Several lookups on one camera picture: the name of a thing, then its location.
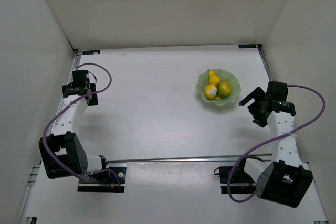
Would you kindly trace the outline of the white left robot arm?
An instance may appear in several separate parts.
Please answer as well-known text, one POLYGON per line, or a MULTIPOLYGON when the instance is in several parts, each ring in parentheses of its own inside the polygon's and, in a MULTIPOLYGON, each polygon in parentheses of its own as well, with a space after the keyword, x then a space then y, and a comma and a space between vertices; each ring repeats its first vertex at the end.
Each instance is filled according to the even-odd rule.
POLYGON ((49 135, 46 144, 39 140, 39 149, 47 177, 50 179, 71 176, 56 161, 57 158, 73 173, 86 178, 87 174, 95 174, 107 168, 104 156, 88 156, 83 149, 76 131, 80 120, 89 106, 98 105, 96 84, 90 82, 88 70, 74 70, 72 82, 62 86, 62 110, 49 135))

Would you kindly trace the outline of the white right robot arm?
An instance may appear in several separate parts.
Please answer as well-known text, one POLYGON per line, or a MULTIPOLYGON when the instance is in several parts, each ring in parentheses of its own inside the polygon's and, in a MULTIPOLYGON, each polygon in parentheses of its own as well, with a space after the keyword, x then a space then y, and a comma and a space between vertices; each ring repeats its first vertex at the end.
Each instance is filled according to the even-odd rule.
POLYGON ((295 106, 288 102, 288 87, 283 82, 270 81, 266 91, 257 87, 240 101, 248 106, 253 122, 260 127, 268 126, 272 137, 279 137, 269 164, 248 156, 244 161, 244 172, 256 183, 258 198, 296 208, 310 187, 312 172, 304 169, 296 139, 292 134, 295 125, 295 106))

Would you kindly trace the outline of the yellow green fake lemon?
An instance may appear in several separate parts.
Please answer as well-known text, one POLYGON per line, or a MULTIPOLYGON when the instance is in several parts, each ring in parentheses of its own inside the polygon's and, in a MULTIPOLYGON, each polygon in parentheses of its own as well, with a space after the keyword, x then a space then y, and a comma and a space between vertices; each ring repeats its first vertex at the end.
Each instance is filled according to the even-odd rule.
POLYGON ((229 82, 222 82, 217 86, 217 95, 221 98, 227 97, 232 91, 231 85, 229 82))

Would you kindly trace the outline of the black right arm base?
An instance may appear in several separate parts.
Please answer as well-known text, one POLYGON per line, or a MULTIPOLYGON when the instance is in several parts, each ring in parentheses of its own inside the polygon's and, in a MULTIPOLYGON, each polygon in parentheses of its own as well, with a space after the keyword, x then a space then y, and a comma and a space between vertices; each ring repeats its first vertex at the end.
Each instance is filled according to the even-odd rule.
MULTIPOLYGON (((213 171, 214 176, 220 180, 221 194, 227 195, 227 182, 231 166, 220 166, 213 171)), ((240 167, 236 168, 230 182, 231 194, 252 194, 256 189, 256 182, 240 167)))

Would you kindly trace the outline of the peeled yellow white fake fruit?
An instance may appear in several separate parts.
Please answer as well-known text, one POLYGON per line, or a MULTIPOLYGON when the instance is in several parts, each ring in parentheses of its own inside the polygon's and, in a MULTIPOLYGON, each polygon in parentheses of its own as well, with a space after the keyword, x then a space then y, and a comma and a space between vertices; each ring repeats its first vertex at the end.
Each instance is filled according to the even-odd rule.
POLYGON ((207 99, 214 99, 217 94, 217 86, 214 84, 209 84, 204 89, 204 95, 207 99))

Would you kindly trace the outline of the yellow fake pear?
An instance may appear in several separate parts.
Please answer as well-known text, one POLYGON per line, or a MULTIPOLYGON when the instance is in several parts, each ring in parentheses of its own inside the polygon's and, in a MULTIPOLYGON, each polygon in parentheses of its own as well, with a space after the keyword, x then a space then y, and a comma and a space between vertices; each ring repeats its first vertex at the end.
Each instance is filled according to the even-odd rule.
POLYGON ((208 69, 208 84, 218 86, 220 82, 220 77, 213 70, 208 69))

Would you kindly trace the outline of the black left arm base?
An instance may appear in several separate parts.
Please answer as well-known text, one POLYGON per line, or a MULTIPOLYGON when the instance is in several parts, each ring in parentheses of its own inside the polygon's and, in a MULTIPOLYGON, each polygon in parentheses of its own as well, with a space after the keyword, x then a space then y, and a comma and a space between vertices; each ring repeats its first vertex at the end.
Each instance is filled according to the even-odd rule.
POLYGON ((79 182, 81 193, 123 193, 127 178, 127 163, 109 162, 110 172, 89 175, 88 182, 79 182))

